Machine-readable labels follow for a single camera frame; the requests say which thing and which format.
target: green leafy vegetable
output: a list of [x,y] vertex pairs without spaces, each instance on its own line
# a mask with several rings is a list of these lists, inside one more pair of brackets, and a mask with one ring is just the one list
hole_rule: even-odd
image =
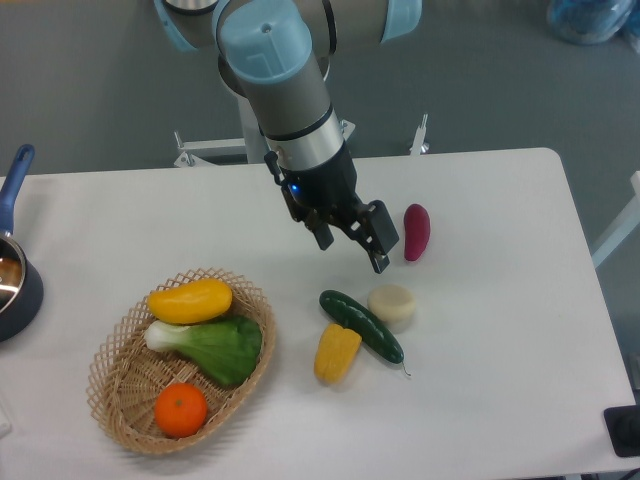
[[251,375],[262,346],[260,327],[242,315],[193,326],[155,321],[144,339],[150,350],[178,351],[223,386],[240,384]]

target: tangerine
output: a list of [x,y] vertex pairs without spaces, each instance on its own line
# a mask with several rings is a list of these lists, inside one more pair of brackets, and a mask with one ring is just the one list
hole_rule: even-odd
[[207,399],[202,390],[190,383],[174,383],[156,399],[156,424],[170,437],[183,438],[200,430],[207,416]]

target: yellow squash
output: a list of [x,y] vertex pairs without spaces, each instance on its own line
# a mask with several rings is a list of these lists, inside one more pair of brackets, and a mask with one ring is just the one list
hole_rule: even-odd
[[202,278],[169,290],[152,292],[151,313],[166,323],[189,325],[214,319],[231,307],[233,293],[224,282]]
[[313,371],[325,383],[338,383],[345,376],[358,353],[362,337],[337,323],[330,324],[322,334]]

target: cooking pot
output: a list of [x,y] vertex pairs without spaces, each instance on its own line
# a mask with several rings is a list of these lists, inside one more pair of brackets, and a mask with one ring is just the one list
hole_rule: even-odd
[[0,190],[0,342],[31,323],[44,296],[40,274],[12,238],[13,208],[34,155],[31,145],[18,149]]

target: blue pan handle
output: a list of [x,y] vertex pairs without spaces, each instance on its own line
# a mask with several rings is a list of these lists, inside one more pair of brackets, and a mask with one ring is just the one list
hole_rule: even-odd
[[22,145],[0,190],[0,232],[13,234],[13,207],[24,177],[36,153],[32,145]]

